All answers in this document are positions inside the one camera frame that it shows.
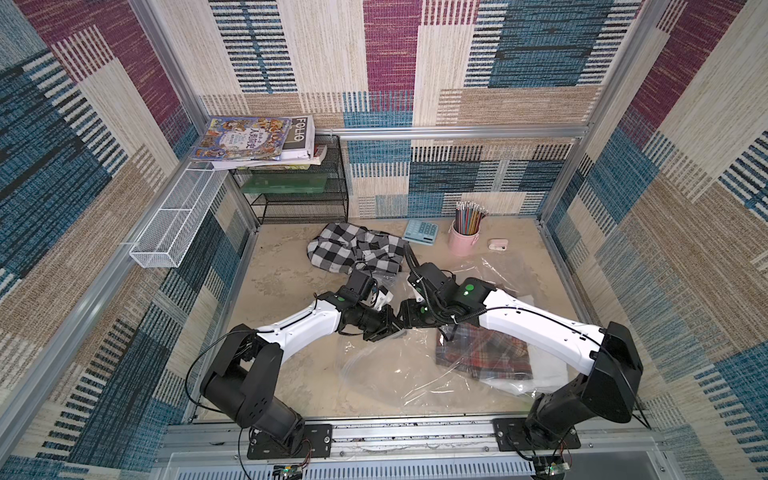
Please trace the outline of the black white checked shirt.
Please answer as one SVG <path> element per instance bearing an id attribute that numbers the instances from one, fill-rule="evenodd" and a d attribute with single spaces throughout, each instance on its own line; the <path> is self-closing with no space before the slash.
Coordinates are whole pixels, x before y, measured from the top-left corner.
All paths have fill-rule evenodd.
<path id="1" fill-rule="evenodd" d="M 327 224 L 307 245 L 307 257 L 313 266 L 343 274 L 353 270 L 397 274 L 405 251 L 403 238 L 347 222 Z"/>

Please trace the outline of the clear plastic vacuum bag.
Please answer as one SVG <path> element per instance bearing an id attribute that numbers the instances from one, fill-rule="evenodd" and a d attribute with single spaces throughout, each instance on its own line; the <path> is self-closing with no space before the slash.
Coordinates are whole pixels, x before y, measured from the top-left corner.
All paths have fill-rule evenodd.
<path id="1" fill-rule="evenodd" d="M 343 387 L 385 415 L 525 411 L 575 376 L 538 347 L 469 324 L 350 338 L 336 367 Z"/>

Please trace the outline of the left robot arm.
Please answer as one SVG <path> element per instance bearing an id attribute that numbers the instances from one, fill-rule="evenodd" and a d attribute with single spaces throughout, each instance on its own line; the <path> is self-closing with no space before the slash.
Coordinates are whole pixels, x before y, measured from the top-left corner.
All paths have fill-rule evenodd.
<path id="1" fill-rule="evenodd" d="M 283 452 L 297 455 L 305 442 L 303 417 L 275 397 L 286 360 L 314 341 L 353 326 L 365 341 L 404 329 L 391 295 L 372 276 L 354 271 L 337 291 L 324 292 L 298 313 L 249 328 L 233 327 L 200 382 L 202 397 L 243 429 L 267 435 Z"/>

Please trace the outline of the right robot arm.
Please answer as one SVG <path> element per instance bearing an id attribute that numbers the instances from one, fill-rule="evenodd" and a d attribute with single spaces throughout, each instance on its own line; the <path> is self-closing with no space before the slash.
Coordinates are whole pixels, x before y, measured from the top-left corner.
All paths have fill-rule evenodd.
<path id="1" fill-rule="evenodd" d="M 400 327 L 452 334 L 470 324 L 519 339 L 577 371 L 574 380 L 535 399 L 522 426 L 531 448 L 557 448 L 575 425 L 594 417 L 620 424 L 633 419 L 643 365 L 627 327 L 570 320 L 478 278 L 457 282 L 435 264 L 420 263 L 410 248 L 405 260 L 419 297 L 402 302 Z"/>

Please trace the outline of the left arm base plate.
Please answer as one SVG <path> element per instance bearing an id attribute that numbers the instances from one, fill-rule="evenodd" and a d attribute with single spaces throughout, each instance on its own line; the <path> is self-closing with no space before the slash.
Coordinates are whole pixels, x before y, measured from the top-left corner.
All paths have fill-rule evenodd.
<path id="1" fill-rule="evenodd" d="M 333 426 L 310 423 L 301 426 L 285 439 L 260 430 L 249 432 L 248 460 L 325 459 L 331 455 Z"/>

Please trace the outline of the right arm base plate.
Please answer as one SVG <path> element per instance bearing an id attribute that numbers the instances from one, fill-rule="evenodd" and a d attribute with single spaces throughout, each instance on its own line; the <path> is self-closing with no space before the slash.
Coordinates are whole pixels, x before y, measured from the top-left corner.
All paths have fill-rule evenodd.
<path id="1" fill-rule="evenodd" d="M 512 452 L 579 449 L 582 444 L 574 428 L 560 437 L 528 428 L 523 417 L 498 417 L 491 420 L 495 440 L 500 451 Z"/>

